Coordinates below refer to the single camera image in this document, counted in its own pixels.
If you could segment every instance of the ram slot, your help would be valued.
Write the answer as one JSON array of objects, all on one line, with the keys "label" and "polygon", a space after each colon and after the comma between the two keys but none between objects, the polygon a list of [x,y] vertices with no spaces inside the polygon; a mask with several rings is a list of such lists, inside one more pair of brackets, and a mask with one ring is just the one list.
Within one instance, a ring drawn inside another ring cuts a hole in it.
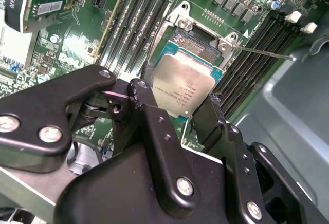
[{"label": "ram slot", "polygon": [[105,45],[105,49],[103,54],[100,57],[101,65],[107,69],[111,70],[111,66],[113,64],[112,58],[116,47],[120,44],[120,39],[122,35],[122,31],[125,29],[128,19],[131,16],[130,9],[134,7],[138,0],[125,0],[122,10],[120,12],[119,18],[117,19],[115,26],[111,32],[111,35]]},{"label": "ram slot", "polygon": [[139,31],[135,36],[136,41],[133,41],[134,44],[132,45],[132,50],[131,50],[131,52],[129,52],[130,54],[132,54],[132,58],[128,62],[128,65],[125,69],[126,72],[132,72],[134,70],[135,65],[140,60],[141,52],[145,48],[145,45],[149,39],[149,36],[152,34],[152,31],[154,30],[154,27],[155,27],[154,25],[162,17],[162,14],[164,13],[164,11],[166,9],[165,4],[167,1],[168,0],[155,0],[151,4],[147,13],[145,14],[145,18],[143,18],[143,20],[147,20],[148,16],[150,16],[149,14],[153,14],[153,15],[149,18],[149,22],[144,27],[144,29]]},{"label": "ram slot", "polygon": [[138,0],[137,5],[135,6],[134,11],[130,14],[127,23],[123,31],[121,32],[120,36],[120,44],[115,48],[115,51],[108,59],[111,62],[110,67],[116,63],[116,67],[114,69],[114,73],[118,73],[124,64],[125,58],[125,51],[130,49],[130,44],[132,43],[132,39],[134,36],[134,31],[138,28],[141,24],[140,17],[143,16],[143,8],[149,6],[149,2],[152,0]]}]

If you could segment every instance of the green circuit board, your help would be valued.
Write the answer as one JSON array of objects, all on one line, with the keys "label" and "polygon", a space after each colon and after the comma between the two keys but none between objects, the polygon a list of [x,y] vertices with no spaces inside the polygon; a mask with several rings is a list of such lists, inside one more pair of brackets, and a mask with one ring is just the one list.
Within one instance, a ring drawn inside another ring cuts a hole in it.
[{"label": "green circuit board", "polygon": [[[12,70],[12,61],[0,55],[0,97],[37,84],[40,76],[45,74],[52,79],[89,64],[105,66],[116,75],[122,72],[138,74],[150,48],[155,46],[150,55],[150,61],[155,63],[176,30],[175,27],[168,27],[160,41],[153,45],[152,41],[164,22],[163,13],[170,14],[183,1],[191,6],[190,16],[205,27],[221,36],[237,33],[240,46],[252,39],[270,12],[266,6],[269,0],[235,0],[235,6],[241,3],[247,9],[244,12],[252,11],[253,15],[247,22],[242,19],[244,14],[239,16],[235,8],[230,10],[230,7],[219,5],[215,0],[107,0],[102,9],[96,8],[93,0],[73,0],[71,9],[60,12],[53,25],[37,33],[29,65]],[[307,13],[314,22],[328,8],[325,0],[276,1],[280,4],[292,2],[296,9]],[[296,38],[286,53],[293,51],[300,40],[302,38]],[[234,52],[233,61],[239,53]],[[214,65],[220,66],[222,61],[219,57]],[[272,66],[264,81],[281,62],[278,60]],[[189,124],[176,119],[173,123],[184,144],[199,151],[202,149],[197,143],[196,134],[190,132]],[[93,126],[78,131],[76,136],[101,145],[104,140],[111,139],[111,121],[99,119]]]}]

